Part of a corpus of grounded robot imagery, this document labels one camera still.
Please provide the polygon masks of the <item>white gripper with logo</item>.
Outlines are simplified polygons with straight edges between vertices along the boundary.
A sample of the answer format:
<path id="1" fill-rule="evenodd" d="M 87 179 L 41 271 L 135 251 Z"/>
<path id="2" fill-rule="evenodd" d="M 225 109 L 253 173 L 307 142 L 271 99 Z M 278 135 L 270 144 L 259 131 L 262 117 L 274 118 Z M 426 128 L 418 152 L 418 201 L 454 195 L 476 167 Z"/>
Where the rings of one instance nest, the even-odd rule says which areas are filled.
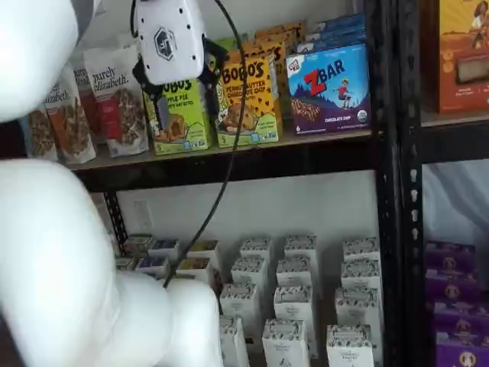
<path id="1" fill-rule="evenodd" d="M 199 4 L 193 0 L 136 2 L 138 56 L 132 73 L 150 102 L 145 102 L 153 132 L 164 129 L 162 84 L 199 77 L 210 115 L 218 115 L 216 87 L 228 51 L 205 36 Z"/>

